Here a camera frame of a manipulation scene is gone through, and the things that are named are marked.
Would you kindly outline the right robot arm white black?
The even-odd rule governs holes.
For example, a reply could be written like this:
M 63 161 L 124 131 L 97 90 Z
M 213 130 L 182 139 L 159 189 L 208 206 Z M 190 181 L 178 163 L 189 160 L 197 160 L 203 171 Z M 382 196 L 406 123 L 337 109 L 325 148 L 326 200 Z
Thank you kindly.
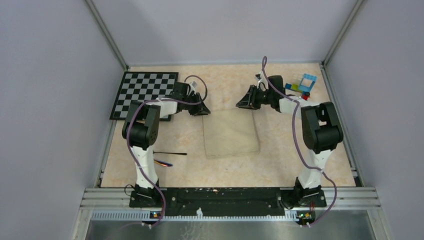
M 296 118 L 300 118 L 302 139 L 309 156 L 300 156 L 304 169 L 296 178 L 293 200 L 299 206 L 307 206 L 321 190 L 321 177 L 325 165 L 343 141 L 344 133 L 335 105 L 330 102 L 312 103 L 292 94 L 287 95 L 283 77 L 257 74 L 257 85 L 250 85 L 247 93 L 236 104 L 237 108 L 259 110 L 269 105 L 279 113 L 290 113 L 293 141 L 297 153 L 301 153 L 296 135 Z

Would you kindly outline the beige cloth napkin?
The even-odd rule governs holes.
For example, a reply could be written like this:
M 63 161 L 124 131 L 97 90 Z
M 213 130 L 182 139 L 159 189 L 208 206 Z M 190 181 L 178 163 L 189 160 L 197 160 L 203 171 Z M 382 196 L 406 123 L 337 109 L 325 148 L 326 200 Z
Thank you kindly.
M 202 117 L 202 124 L 207 159 L 250 156 L 260 152 L 251 110 L 233 108 L 213 111 Z

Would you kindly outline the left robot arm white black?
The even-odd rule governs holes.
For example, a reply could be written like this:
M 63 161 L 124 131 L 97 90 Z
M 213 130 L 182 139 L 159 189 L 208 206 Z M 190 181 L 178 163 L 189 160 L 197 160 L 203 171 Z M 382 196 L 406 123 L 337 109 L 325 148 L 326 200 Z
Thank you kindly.
M 159 178 L 155 170 L 154 144 L 159 135 L 160 120 L 182 111 L 192 116 L 210 114 L 201 96 L 196 91 L 196 82 L 177 82 L 169 95 L 143 102 L 132 101 L 129 113 L 122 127 L 131 154 L 137 179 L 131 196 L 140 198 L 147 206 L 154 207 L 160 202 Z

